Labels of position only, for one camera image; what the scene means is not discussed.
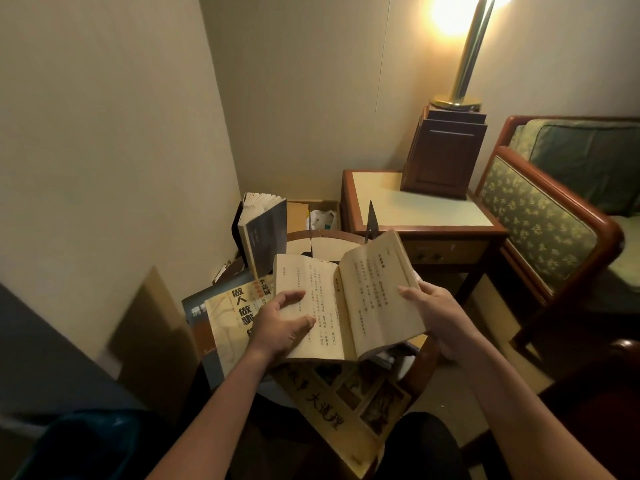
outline dark pants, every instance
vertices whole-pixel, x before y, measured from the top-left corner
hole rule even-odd
[[[470,480],[458,444],[444,423],[428,413],[405,415],[385,443],[374,480]]]

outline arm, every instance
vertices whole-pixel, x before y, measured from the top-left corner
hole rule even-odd
[[[451,293],[426,282],[399,287],[412,301],[443,354],[464,369],[489,427],[516,480],[612,480],[480,334]]]
[[[269,364],[288,354],[316,323],[308,316],[293,321],[280,318],[281,307],[304,295],[302,290],[278,293],[260,308],[244,355],[147,480],[225,478]]]

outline table lamp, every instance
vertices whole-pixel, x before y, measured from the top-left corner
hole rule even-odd
[[[484,140],[486,115],[467,88],[495,0],[479,0],[471,21],[450,96],[434,96],[424,107],[406,163],[400,190],[466,199]]]

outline brass lamp pole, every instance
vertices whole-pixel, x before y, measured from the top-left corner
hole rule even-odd
[[[453,84],[453,90],[451,96],[436,95],[431,99],[431,104],[441,109],[448,109],[450,111],[479,111],[481,102],[478,99],[468,98],[467,88],[469,86],[469,80],[471,80],[471,74],[474,71],[476,65],[476,59],[478,52],[480,52],[480,46],[484,39],[484,33],[486,27],[489,24],[489,18],[493,11],[493,5],[495,0],[489,1],[489,8],[486,8],[488,0],[479,0],[474,14],[473,21],[471,21],[471,27],[469,28],[469,35],[467,36],[467,42],[462,51],[462,57],[460,58],[460,65],[458,67],[458,73],[456,74],[456,81]]]

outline beige wall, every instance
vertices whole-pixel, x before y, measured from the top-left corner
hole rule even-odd
[[[96,359],[151,281],[184,344],[239,198],[198,0],[0,0],[0,41],[0,282]]]
[[[344,168],[402,167],[463,40],[433,0],[200,0],[242,191],[337,198]],[[471,79],[489,128],[509,114],[636,114],[640,0],[512,0]]]

